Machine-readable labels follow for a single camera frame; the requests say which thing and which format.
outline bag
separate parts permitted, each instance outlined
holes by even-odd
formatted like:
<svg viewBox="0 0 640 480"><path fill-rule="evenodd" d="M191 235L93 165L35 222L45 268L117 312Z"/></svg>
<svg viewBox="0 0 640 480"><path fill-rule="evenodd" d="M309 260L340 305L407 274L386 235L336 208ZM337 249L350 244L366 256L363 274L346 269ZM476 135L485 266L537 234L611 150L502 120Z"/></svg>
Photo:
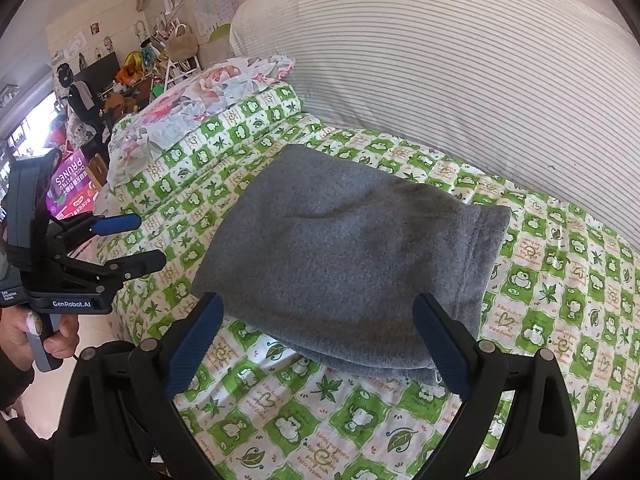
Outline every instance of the bag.
<svg viewBox="0 0 640 480"><path fill-rule="evenodd" d="M194 57L198 53L198 38L189 25L181 23L166 40L166 53L174 63Z"/></svg>
<svg viewBox="0 0 640 480"><path fill-rule="evenodd" d="M71 144L75 152L91 141L97 132L90 124L83 123L71 106L68 107L68 120L66 122L66 140Z"/></svg>

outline green and white bedsheet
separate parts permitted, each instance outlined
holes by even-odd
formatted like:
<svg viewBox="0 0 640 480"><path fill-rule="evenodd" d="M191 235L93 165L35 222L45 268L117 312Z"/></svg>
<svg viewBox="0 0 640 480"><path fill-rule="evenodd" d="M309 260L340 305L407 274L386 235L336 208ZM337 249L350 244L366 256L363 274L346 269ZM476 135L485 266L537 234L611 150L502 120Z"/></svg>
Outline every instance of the green and white bedsheet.
<svg viewBox="0 0 640 480"><path fill-rule="evenodd" d="M552 349L588 476L640 402L640 256L574 205L398 137L326 127L300 107L293 90L277 84L189 133L115 190L121 210L140 213L143 224L103 244L100 259L154 248L168 259L114 302L133 341L160 337L187 315L196 303L191 280L225 214L287 143L304 144L439 186L467 203L511 208L482 305L481 337L519 354ZM328 369L230 317L175 403L228 480L410 478L460 406L442 386ZM505 396L475 470L490 459L509 408Z"/></svg>

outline finger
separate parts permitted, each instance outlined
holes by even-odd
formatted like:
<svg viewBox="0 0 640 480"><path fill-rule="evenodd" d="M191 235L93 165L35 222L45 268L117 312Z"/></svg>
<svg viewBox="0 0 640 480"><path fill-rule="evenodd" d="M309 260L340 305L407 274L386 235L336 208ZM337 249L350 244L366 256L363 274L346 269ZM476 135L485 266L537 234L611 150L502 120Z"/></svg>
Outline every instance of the finger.
<svg viewBox="0 0 640 480"><path fill-rule="evenodd" d="M52 352L51 355L57 359L67 359L76 353L79 342L80 338L76 336L75 340L73 340L67 348Z"/></svg>
<svg viewBox="0 0 640 480"><path fill-rule="evenodd" d="M63 314L60 317L60 323L58 324L58 331L64 337L71 337L78 334L80 325L78 323L78 316L72 314Z"/></svg>
<svg viewBox="0 0 640 480"><path fill-rule="evenodd" d="M78 334L71 337L64 337L61 333L56 333L46 339L44 349L53 356L59 352L67 351L70 351L70 354L74 354L79 342L80 338Z"/></svg>
<svg viewBox="0 0 640 480"><path fill-rule="evenodd" d="M27 332L29 309L24 306L11 306L2 311L2 324L11 332Z"/></svg>

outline calendar chart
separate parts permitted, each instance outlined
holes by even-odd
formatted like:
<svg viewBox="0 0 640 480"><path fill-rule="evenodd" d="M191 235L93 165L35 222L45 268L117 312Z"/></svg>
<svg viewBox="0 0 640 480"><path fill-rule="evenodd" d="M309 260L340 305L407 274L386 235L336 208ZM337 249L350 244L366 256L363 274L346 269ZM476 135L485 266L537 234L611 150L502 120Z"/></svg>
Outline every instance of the calendar chart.
<svg viewBox="0 0 640 480"><path fill-rule="evenodd" d="M193 0L200 43L228 34L238 0Z"/></svg>

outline television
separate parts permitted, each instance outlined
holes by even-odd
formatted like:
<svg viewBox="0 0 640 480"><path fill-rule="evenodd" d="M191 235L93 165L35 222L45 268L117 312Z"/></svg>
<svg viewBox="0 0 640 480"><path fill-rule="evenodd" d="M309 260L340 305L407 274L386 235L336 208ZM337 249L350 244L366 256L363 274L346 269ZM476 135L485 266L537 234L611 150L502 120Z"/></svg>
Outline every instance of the television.
<svg viewBox="0 0 640 480"><path fill-rule="evenodd" d="M74 80L84 81L94 92L101 94L111 86L118 70L120 70L118 58L115 52L111 52L75 74Z"/></svg>

